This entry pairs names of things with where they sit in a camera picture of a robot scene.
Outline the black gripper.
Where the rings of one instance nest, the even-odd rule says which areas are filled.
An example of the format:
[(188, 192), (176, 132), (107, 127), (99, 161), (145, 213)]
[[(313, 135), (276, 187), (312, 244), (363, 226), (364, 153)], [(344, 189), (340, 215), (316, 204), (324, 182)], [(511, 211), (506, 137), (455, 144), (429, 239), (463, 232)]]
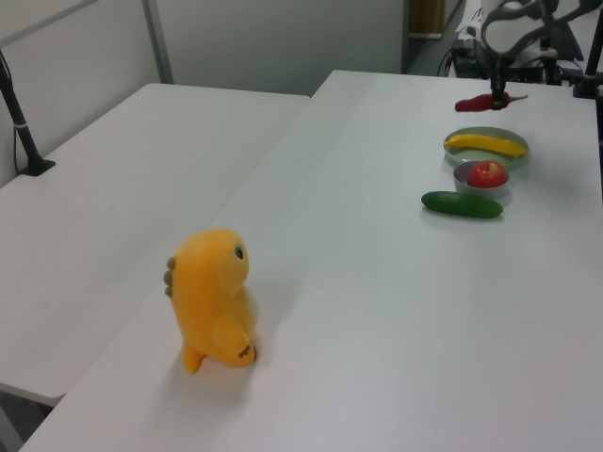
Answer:
[(489, 69), (492, 90), (492, 109), (496, 111), (506, 107), (506, 93), (504, 91), (508, 79), (508, 61), (502, 56), (492, 56)]

